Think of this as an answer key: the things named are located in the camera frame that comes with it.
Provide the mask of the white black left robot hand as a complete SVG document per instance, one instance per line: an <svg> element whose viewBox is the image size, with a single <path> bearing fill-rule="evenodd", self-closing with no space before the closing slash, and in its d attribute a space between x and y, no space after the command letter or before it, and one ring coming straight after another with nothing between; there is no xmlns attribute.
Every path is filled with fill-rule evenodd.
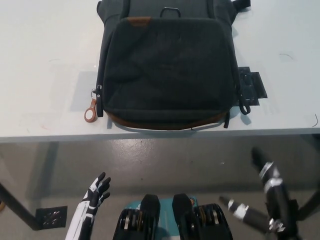
<svg viewBox="0 0 320 240"><path fill-rule="evenodd" d="M110 196L111 178L102 172L89 186L83 199L77 205L70 226L67 240L89 240L99 207Z"/></svg>

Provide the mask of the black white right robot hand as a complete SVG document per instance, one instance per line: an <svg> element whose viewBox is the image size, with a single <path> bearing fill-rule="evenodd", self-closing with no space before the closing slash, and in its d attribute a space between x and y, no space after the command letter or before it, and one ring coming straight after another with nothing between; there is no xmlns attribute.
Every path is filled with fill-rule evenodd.
<svg viewBox="0 0 320 240"><path fill-rule="evenodd" d="M267 214L230 197L220 196L219 201L237 220L264 234L267 240L301 240L298 204L290 199L277 165L258 147L251 149L251 158L263 185Z"/></svg>

